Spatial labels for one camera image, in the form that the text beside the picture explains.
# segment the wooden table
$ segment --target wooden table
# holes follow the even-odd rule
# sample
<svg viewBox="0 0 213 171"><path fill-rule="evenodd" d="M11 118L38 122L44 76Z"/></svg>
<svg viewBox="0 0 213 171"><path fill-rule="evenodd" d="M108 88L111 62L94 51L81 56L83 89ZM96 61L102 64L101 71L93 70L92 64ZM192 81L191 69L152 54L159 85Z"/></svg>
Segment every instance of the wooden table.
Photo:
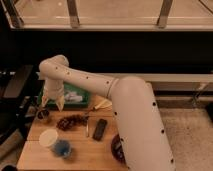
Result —
<svg viewBox="0 0 213 171"><path fill-rule="evenodd" d="M99 96L93 96L89 107L83 110L50 111L52 120L48 124L43 124L35 118L17 164L18 170L127 171L127 167L115 160L111 154L111 141L118 133L111 108L90 113L90 137L86 137L85 126L75 126L66 132L57 129L59 137L69 140L73 147L68 159L54 156L49 149L40 146L38 142L39 135L48 128L56 128L60 118L72 114L84 114L100 100ZM97 142L91 137L100 118L106 119L108 125L102 140Z"/></svg>

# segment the floor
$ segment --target floor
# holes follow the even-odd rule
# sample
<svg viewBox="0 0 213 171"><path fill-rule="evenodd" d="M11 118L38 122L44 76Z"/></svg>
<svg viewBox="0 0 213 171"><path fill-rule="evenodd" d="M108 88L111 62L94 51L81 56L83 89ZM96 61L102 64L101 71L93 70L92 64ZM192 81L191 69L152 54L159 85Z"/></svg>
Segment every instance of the floor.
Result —
<svg viewBox="0 0 213 171"><path fill-rule="evenodd" d="M17 164L24 141L18 131L14 132L9 139L0 146L0 170L6 165Z"/></svg>
<svg viewBox="0 0 213 171"><path fill-rule="evenodd" d="M213 170L213 123L204 109L160 109L177 171ZM18 132L0 146L0 170L16 165L24 142Z"/></svg>

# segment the chair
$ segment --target chair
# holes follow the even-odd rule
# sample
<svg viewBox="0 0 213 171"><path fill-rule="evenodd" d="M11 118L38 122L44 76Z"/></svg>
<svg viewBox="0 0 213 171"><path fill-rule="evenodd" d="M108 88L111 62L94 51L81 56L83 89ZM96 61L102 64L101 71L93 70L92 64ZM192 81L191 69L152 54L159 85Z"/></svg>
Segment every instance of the chair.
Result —
<svg viewBox="0 0 213 171"><path fill-rule="evenodd" d="M31 65L21 66L12 76L7 71L0 74L0 145L16 129L26 139L25 124L33 120L26 113L33 100L35 80Z"/></svg>

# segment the black remote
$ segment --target black remote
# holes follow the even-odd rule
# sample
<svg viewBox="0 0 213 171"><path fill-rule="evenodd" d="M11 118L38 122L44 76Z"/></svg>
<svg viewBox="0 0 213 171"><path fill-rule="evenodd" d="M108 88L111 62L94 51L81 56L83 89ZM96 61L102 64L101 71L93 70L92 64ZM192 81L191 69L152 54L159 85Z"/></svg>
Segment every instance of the black remote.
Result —
<svg viewBox="0 0 213 171"><path fill-rule="evenodd" d="M93 133L93 139L100 141L103 137L104 130L106 128L107 121L105 119L100 119L96 125L95 132Z"/></svg>

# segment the blue cup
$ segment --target blue cup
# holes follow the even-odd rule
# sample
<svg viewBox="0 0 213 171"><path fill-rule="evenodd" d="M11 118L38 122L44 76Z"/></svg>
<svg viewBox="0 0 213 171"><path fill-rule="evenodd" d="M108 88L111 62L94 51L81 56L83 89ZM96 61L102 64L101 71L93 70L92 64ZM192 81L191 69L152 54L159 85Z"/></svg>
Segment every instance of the blue cup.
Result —
<svg viewBox="0 0 213 171"><path fill-rule="evenodd" d="M53 152L62 158L68 158L71 154L71 145L67 140L57 140L52 148Z"/></svg>

